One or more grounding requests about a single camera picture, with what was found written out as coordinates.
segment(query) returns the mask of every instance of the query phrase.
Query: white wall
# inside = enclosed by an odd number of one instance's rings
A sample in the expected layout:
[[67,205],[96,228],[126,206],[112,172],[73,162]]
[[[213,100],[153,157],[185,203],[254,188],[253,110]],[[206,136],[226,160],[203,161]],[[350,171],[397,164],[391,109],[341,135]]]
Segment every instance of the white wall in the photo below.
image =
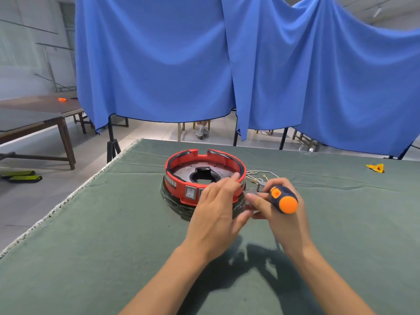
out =
[[[0,100],[54,92],[52,83],[34,75],[37,73],[51,79],[42,47],[34,43],[68,47],[59,1],[74,2],[74,0],[0,0],[0,19],[58,33],[58,35],[51,34],[0,22],[3,29],[14,29],[13,31],[18,31],[21,35],[26,33],[25,49],[36,58],[31,66],[0,64]],[[48,48],[48,57],[56,82],[64,86],[75,86],[76,78],[70,51]]]
[[410,31],[420,28],[420,10],[406,15],[394,17],[390,20],[378,22],[375,26],[395,30]]

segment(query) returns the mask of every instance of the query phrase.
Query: orange screwdriver handle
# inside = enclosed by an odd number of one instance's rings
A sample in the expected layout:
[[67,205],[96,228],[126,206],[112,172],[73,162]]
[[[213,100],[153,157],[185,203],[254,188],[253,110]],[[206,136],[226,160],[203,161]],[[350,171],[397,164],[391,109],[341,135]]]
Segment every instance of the orange screwdriver handle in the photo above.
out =
[[269,192],[271,204],[281,213],[295,213],[298,207],[297,196],[283,185],[273,185]]

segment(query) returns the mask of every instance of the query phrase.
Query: yellow object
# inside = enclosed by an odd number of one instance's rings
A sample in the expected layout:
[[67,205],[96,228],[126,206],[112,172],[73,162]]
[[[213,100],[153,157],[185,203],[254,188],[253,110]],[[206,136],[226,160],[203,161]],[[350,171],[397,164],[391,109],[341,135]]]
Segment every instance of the yellow object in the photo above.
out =
[[366,167],[372,169],[375,172],[384,173],[383,163],[380,164],[367,164]]

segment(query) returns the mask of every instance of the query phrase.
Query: right hand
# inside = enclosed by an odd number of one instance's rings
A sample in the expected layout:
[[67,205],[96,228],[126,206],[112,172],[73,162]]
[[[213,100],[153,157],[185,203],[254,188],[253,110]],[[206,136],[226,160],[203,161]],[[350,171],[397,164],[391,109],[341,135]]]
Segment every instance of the right hand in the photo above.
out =
[[[289,188],[297,196],[299,206],[295,213],[281,213],[268,201],[269,194],[266,192],[269,192],[270,188],[277,184]],[[245,199],[257,211],[252,218],[268,220],[274,237],[289,258],[298,258],[304,251],[314,246],[310,237],[305,203],[289,180],[286,178],[271,179],[266,183],[264,192],[259,193],[258,196],[246,194]]]

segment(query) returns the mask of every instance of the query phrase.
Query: blue curtain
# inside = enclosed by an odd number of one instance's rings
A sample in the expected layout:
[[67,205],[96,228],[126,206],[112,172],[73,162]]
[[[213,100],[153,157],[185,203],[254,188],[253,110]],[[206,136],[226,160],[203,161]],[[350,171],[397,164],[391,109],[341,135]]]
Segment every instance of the blue curtain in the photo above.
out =
[[335,0],[77,0],[79,100],[97,127],[222,117],[399,155],[420,133],[420,30]]

